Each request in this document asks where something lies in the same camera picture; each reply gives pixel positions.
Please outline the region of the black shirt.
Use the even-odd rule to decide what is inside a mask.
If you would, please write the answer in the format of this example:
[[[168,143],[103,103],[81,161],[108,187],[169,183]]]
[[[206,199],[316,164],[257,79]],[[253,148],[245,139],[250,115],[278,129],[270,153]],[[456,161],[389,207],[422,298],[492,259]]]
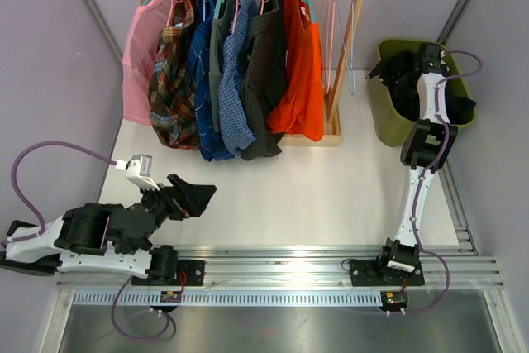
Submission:
[[[366,77],[378,78],[387,88],[397,113],[411,122],[420,116],[417,92],[417,81],[420,77],[418,61],[417,52],[402,50],[392,57],[380,60]],[[452,124],[463,126],[471,122],[476,102],[467,94],[457,93],[457,83],[460,83],[460,80],[446,84],[446,110]]]

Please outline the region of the light blue wire hanger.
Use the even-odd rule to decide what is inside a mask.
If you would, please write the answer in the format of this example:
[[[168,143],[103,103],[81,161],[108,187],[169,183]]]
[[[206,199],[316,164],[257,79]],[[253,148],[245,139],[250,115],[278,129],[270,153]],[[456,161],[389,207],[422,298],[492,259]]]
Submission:
[[[350,1],[350,32],[345,33],[341,21],[341,9],[338,8],[338,22],[340,32],[342,34],[341,50],[344,53],[342,62],[342,71],[345,73],[346,81],[349,86],[350,95],[356,92],[355,86],[355,71],[354,71],[354,23],[355,23],[355,1]]]

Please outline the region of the pink wire hanger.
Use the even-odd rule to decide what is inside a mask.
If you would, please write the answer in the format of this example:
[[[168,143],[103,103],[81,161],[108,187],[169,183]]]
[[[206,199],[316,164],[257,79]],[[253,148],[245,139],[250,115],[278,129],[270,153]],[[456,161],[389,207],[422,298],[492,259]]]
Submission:
[[[331,64],[334,47],[336,4],[337,0],[329,0],[327,9],[325,95],[328,95],[331,91]]]

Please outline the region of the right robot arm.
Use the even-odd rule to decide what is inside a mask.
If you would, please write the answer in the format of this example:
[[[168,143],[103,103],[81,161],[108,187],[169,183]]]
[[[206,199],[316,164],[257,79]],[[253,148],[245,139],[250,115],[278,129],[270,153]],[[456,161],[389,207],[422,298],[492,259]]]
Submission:
[[[419,118],[400,155],[407,169],[399,209],[400,225],[394,238],[386,240],[375,259],[349,261],[350,279],[355,287],[423,286],[420,256],[442,259],[426,250],[419,236],[427,195],[458,134],[447,112],[449,67],[442,56],[438,44],[419,45],[418,60],[413,67],[418,73]]]

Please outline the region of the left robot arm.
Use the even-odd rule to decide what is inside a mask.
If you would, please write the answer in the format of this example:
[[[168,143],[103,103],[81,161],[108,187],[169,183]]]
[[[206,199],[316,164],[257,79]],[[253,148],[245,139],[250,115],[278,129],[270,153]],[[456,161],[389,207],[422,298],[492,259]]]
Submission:
[[[151,236],[167,221],[200,217],[217,188],[190,184],[176,174],[169,185],[146,180],[141,200],[121,204],[86,203],[43,228],[12,222],[1,266],[20,274],[125,274],[134,285],[180,284],[179,254],[171,245],[154,246]]]

